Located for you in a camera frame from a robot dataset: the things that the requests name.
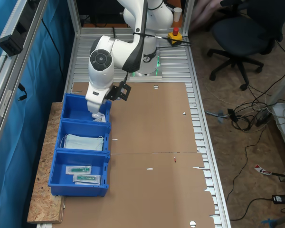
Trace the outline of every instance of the chair wheel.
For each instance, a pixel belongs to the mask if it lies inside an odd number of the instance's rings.
[[[259,66],[259,67],[256,69],[256,73],[259,74],[259,73],[262,72],[262,70],[263,70],[263,68]]]
[[[209,79],[210,79],[211,81],[215,81],[215,78],[216,78],[215,74],[214,74],[214,73],[211,73]]]
[[[213,55],[212,51],[209,50],[207,56],[212,57],[212,55]]]
[[[239,87],[242,91],[247,90],[248,86],[246,84],[243,84]]]

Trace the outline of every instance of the metal rail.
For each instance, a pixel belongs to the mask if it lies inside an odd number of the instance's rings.
[[[12,29],[14,21],[18,21],[20,5],[23,2],[26,1],[18,0],[3,31],[4,34]],[[0,139],[47,3],[48,0],[40,1],[22,52],[12,57],[2,52],[0,57]]]

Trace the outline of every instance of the white cup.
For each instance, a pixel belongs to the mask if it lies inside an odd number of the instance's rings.
[[[178,22],[180,20],[181,12],[182,12],[181,8],[179,7],[174,8],[174,21],[175,22]]]

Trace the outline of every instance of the chair base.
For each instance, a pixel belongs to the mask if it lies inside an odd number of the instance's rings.
[[[263,66],[264,66],[264,63],[261,63],[259,61],[256,61],[254,59],[251,59],[251,58],[248,58],[248,57],[237,57],[237,56],[234,56],[226,51],[222,51],[222,50],[216,50],[216,49],[210,49],[207,53],[207,56],[211,57],[213,54],[218,54],[218,55],[221,55],[221,56],[225,56],[227,58],[229,58],[229,60],[227,60],[225,63],[223,63],[222,65],[220,65],[219,67],[217,67],[216,69],[214,69],[211,74],[210,74],[210,80],[211,81],[214,81],[216,79],[216,73],[218,71],[220,71],[221,69],[231,65],[232,68],[235,67],[235,65],[238,66],[242,76],[243,76],[243,79],[245,81],[245,84],[242,84],[240,86],[240,89],[242,91],[245,91],[247,88],[248,88],[248,85],[249,85],[249,80],[248,80],[248,77],[247,77],[247,74],[246,74],[246,70],[244,68],[244,65],[243,65],[243,62],[244,63],[250,63],[250,64],[254,64],[254,65],[257,65],[258,68],[256,69],[256,73],[261,73],[262,70],[263,70]]]

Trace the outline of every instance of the blue bin compartment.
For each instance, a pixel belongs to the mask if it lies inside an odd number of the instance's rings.
[[[110,155],[87,153],[72,150],[55,150],[52,169],[48,180],[53,195],[62,196],[105,196],[109,189],[107,183]],[[100,185],[77,185],[73,175],[66,174],[66,166],[91,165],[91,174],[101,175]]]
[[[81,95],[65,94],[61,118],[69,120],[93,121],[94,118],[92,117],[92,113],[89,112],[87,108],[87,100],[85,98],[85,96]],[[102,124],[110,123],[111,105],[111,101],[106,101],[105,104],[100,106],[99,112],[105,115],[106,121],[106,123],[101,122]]]
[[[109,137],[110,137],[111,125],[104,125],[99,122],[81,122],[81,121],[70,121],[70,120],[60,120],[59,130],[56,140],[56,149],[60,149],[64,145],[64,137],[67,134],[73,134],[80,137],[93,137],[97,138],[102,136],[104,138],[104,144],[102,151],[90,151],[90,150],[79,150],[83,152],[95,152],[95,153],[105,153],[110,154],[109,151]]]

